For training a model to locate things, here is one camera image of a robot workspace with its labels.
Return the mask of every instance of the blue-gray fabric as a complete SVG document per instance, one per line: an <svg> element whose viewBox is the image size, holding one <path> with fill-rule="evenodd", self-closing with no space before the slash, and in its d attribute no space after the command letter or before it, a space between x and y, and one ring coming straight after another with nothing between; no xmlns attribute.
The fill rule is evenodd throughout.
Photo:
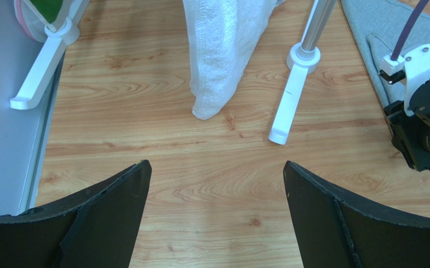
<svg viewBox="0 0 430 268"><path fill-rule="evenodd" d="M404 100L404 85L389 85L378 72L381 59L393 51L413 8L395 0L341 0L341 4L381 104L385 107ZM430 15L425 13L414 25L403 51L418 44L430 44Z"/></svg>

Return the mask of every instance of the black robotic device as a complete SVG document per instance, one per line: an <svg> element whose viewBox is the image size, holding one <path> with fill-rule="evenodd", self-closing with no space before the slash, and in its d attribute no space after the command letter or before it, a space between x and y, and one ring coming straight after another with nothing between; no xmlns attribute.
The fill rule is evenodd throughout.
<svg viewBox="0 0 430 268"><path fill-rule="evenodd" d="M410 168L430 171L430 80L413 94L410 109L414 115L408 117L403 101L384 108L392 144L403 154Z"/></svg>

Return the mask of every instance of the white connector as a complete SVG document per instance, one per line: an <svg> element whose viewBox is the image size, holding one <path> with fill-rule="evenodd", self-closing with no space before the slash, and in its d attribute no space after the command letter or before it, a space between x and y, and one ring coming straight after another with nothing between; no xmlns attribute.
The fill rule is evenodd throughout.
<svg viewBox="0 0 430 268"><path fill-rule="evenodd" d="M388 75L393 75L404 68L405 59L399 56L397 60L391 60L391 54L386 55L381 60L380 67Z"/></svg>

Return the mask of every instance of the wooden table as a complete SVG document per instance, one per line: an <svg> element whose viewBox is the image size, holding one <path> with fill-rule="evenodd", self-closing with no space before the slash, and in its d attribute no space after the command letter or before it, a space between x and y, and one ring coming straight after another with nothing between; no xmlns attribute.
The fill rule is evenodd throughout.
<svg viewBox="0 0 430 268"><path fill-rule="evenodd" d="M237 93L201 121L191 114L182 1L92 0L66 53L37 204L150 160L131 267L302 267L284 195L287 160L430 217L430 172L409 169L391 145L339 5L287 145L267 140L288 76L285 57L311 2L288 0L274 11Z"/></svg>

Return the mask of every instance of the metal pole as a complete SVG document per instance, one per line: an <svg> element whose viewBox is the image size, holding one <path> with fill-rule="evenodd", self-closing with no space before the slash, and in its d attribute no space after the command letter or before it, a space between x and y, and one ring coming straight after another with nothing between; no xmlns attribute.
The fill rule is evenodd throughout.
<svg viewBox="0 0 430 268"><path fill-rule="evenodd" d="M309 25L307 25L306 37L302 42L301 48L305 52L314 51L320 34L322 34L325 28L336 2L337 0L318 0L317 7L312 15L312 20Z"/></svg>

